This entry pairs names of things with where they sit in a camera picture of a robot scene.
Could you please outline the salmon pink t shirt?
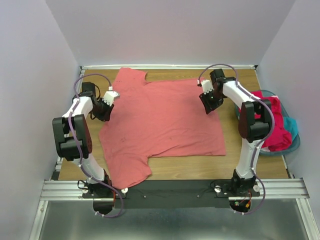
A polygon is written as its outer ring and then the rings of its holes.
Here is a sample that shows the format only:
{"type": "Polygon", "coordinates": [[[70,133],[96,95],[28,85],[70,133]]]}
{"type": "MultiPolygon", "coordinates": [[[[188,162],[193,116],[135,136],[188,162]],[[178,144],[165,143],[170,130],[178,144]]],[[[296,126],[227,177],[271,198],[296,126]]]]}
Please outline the salmon pink t shirt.
{"type": "Polygon", "coordinates": [[[145,77],[141,70],[119,70],[113,88],[120,97],[99,132],[117,189],[143,182],[152,173],[150,157],[226,154],[219,115],[205,112],[195,79],[148,82],[145,77]]]}

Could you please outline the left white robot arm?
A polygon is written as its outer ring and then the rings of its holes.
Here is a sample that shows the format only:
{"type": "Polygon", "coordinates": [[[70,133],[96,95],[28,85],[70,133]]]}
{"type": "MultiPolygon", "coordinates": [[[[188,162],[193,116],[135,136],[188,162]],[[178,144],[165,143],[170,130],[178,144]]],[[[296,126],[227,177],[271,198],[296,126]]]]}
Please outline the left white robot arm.
{"type": "Polygon", "coordinates": [[[110,87],[104,96],[92,82],[83,82],[81,92],[72,99],[70,109],[62,117],[52,120],[56,151],[59,157],[72,162],[86,176],[82,181],[83,195],[87,198],[111,198],[114,191],[106,171],[95,160],[93,143],[87,124],[87,117],[108,122],[114,108],[114,100],[119,94],[110,87]]]}

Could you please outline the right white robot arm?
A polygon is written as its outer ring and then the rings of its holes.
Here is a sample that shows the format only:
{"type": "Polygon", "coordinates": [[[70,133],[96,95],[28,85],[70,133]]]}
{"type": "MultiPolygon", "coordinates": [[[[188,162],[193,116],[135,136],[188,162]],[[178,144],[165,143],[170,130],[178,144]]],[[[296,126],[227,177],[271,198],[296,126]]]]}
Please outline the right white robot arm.
{"type": "Polygon", "coordinates": [[[238,132],[242,138],[241,153],[231,180],[224,189],[234,196],[241,196],[256,185],[256,165],[260,150],[275,128],[271,102],[260,99],[246,90],[235,77],[226,77],[222,69],[215,69],[210,79],[197,79],[202,88],[199,98],[206,114],[219,108],[229,98],[240,109],[238,132]]]}

